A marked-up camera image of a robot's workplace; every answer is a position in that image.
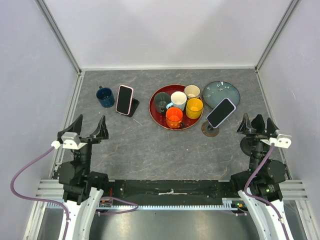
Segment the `black suction phone mount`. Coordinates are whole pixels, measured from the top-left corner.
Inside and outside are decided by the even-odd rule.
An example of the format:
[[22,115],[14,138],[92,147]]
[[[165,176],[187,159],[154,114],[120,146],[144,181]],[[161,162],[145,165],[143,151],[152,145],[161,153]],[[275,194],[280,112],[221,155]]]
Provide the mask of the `black suction phone mount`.
[[240,141],[240,148],[242,150],[242,152],[249,156],[249,157],[255,157],[256,156],[256,148],[258,145],[258,141],[252,137],[244,137],[241,141]]

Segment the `lavender case phone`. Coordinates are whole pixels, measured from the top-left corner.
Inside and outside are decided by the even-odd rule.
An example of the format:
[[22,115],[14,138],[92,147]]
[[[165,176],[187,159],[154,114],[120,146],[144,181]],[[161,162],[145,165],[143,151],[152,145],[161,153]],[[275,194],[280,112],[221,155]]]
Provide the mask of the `lavender case phone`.
[[219,127],[235,110],[236,106],[229,98],[224,98],[206,117],[213,127]]

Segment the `pink case phone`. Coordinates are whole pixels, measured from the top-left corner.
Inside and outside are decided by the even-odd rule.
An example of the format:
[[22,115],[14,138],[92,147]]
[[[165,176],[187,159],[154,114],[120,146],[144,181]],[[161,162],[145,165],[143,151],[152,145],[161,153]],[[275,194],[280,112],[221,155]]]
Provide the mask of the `pink case phone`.
[[116,112],[122,115],[129,115],[132,105],[134,90],[132,87],[120,85],[118,88]]

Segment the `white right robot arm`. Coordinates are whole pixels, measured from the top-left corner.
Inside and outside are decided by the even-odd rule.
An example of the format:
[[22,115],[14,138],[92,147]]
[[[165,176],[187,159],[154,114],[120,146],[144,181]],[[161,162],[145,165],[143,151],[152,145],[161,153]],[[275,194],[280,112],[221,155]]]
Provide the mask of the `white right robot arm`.
[[291,136],[282,133],[271,118],[261,114],[250,119],[243,115],[237,133],[245,137],[241,150],[250,157],[248,170],[233,174],[229,191],[240,197],[261,240],[291,240],[280,184],[286,180],[287,166],[270,156],[276,148],[291,146]]

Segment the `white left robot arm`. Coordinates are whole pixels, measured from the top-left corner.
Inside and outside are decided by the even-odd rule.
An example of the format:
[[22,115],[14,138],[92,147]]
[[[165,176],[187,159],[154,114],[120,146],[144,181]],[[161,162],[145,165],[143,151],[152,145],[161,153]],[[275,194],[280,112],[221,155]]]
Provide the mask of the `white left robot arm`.
[[96,207],[101,197],[110,191],[105,173],[91,171],[93,145],[109,138],[106,117],[102,116],[97,128],[88,137],[81,137],[83,115],[57,134],[57,141],[73,154],[71,161],[57,168],[58,182],[63,186],[65,224],[61,227],[61,240],[87,240]]

